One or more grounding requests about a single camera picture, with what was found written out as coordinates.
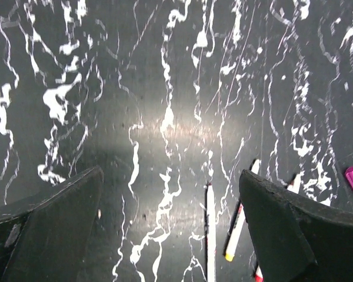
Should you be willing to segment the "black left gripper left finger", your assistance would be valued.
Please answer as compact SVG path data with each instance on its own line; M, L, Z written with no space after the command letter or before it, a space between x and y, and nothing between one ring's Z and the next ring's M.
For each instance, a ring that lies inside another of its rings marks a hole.
M99 166L0 207L0 281L76 281L98 212Z

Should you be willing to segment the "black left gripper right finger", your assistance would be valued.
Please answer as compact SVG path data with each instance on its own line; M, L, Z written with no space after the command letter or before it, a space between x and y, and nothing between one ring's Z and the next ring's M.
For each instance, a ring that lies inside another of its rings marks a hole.
M250 170L241 173L239 193L265 281L353 281L353 213Z

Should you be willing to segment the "white pen yellow end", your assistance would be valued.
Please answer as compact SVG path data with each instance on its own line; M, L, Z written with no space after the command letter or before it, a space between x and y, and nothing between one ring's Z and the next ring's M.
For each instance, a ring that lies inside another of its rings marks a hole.
M242 200L239 201L238 210L236 216L234 218L234 223L231 229L231 233L229 236L229 240L225 249L225 259L228 262L232 262L235 257L235 252L237 249L237 245L239 242L239 238L241 235L242 228L245 223L245 213L242 204Z

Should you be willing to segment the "white pen purple end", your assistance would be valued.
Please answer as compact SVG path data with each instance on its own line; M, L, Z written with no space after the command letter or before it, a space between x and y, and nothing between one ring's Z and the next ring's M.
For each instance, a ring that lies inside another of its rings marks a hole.
M215 226L215 196L212 184L207 185L206 200L206 226L207 226L207 282L216 281L216 226Z

